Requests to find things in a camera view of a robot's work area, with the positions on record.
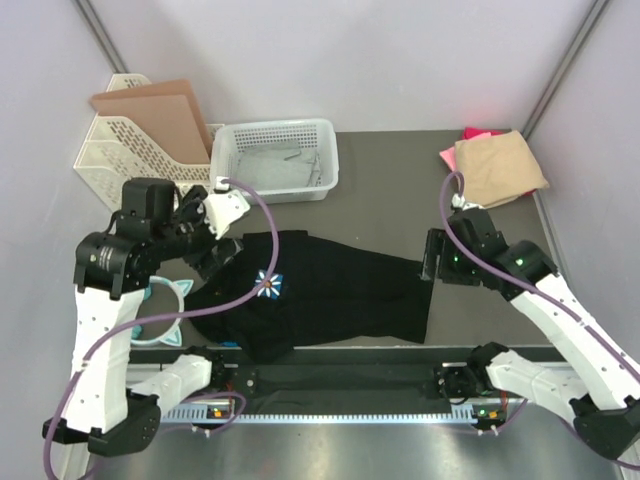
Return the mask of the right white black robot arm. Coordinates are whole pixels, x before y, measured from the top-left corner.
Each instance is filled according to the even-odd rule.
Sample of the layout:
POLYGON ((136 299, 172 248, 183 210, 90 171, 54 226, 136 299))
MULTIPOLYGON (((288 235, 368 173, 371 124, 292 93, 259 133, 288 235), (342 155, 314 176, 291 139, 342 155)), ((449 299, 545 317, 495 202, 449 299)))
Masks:
POLYGON ((443 394, 516 394, 571 425, 580 440, 608 460, 619 460, 638 442, 638 362, 581 305, 538 245, 510 245, 486 210, 457 208, 443 228, 428 231, 421 277, 498 292, 572 369, 556 373, 490 342, 471 351, 462 384, 443 385, 443 394))

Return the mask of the black daisy print t-shirt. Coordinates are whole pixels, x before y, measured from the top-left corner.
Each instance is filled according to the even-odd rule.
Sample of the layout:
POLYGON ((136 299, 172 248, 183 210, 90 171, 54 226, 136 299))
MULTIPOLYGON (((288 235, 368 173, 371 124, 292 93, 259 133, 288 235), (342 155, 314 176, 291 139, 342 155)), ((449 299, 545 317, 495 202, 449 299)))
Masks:
POLYGON ((273 290, 191 323, 207 341, 237 344, 267 363, 297 346, 355 337, 426 337, 430 283, 420 262, 282 231, 273 290))

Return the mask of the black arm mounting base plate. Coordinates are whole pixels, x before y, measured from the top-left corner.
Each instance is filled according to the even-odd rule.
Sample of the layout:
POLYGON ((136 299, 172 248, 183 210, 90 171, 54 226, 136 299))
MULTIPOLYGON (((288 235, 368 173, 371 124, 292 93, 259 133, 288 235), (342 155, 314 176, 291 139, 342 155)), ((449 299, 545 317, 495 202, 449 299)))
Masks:
POLYGON ((466 347, 300 348, 269 361, 238 348, 209 347, 254 415, 448 413, 435 371, 462 365, 466 347))

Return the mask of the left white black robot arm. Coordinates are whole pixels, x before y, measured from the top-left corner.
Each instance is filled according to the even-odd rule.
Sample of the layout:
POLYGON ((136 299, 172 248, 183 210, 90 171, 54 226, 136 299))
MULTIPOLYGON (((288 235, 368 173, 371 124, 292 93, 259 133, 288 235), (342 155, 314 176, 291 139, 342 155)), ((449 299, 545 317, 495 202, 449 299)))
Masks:
POLYGON ((198 391, 212 397, 224 390, 221 361, 196 347, 165 371, 127 387, 132 322, 163 262, 182 258, 212 272, 214 248, 249 208, 237 190, 208 193, 196 185, 180 195, 166 179, 123 184, 109 227, 89 234, 76 249, 75 384, 60 419, 44 423, 44 437, 84 443, 102 457, 138 453, 154 439, 162 415, 198 391))

